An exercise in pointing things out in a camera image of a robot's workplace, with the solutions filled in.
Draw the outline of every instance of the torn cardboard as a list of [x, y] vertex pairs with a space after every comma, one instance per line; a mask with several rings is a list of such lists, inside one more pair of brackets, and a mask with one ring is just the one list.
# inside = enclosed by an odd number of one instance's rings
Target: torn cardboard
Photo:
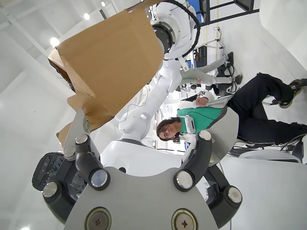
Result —
[[[49, 60], [67, 73], [76, 92], [68, 104], [83, 108], [91, 130], [112, 119], [157, 72], [164, 54], [145, 9], [162, 1], [138, 3], [51, 51]], [[62, 145], [69, 127], [57, 133]]]

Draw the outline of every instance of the green shirt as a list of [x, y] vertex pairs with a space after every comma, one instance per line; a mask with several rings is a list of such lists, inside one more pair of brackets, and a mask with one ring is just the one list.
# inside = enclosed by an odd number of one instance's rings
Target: green shirt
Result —
[[[223, 108], [213, 108], [213, 107], [197, 107], [197, 108], [187, 108], [178, 109], [177, 116], [189, 115], [194, 119], [195, 133], [197, 134], [201, 130], [205, 130], [215, 119], [218, 118]], [[184, 122], [184, 118], [180, 118], [182, 122], [182, 127], [180, 132], [187, 133], [187, 128]]]

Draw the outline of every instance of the dark hair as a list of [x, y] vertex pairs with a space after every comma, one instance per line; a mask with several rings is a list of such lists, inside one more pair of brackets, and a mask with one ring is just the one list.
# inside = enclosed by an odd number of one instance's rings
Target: dark hair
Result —
[[[162, 120], [162, 121], [158, 124], [156, 132], [157, 132], [157, 136], [158, 136], [162, 141], [173, 140], [173, 139], [162, 139], [162, 138], [159, 136], [159, 134], [160, 134], [161, 132], [164, 131], [165, 126], [170, 125], [170, 124], [173, 124], [173, 123], [175, 123], [175, 122], [180, 123], [180, 122], [181, 122], [180, 118], [179, 118], [179, 117], [171, 117], [171, 118], [169, 118], [169, 119]], [[178, 138], [178, 137], [179, 137], [179, 132], [175, 134], [175, 138], [174, 138], [174, 139], [176, 139], [176, 138]]]

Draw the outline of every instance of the human hand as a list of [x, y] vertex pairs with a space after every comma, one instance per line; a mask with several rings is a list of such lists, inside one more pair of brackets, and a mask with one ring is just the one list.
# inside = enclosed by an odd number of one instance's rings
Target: human hand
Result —
[[209, 102], [208, 98], [206, 98], [206, 97], [198, 97], [196, 99], [195, 105], [197, 107], [205, 107], [208, 102]]

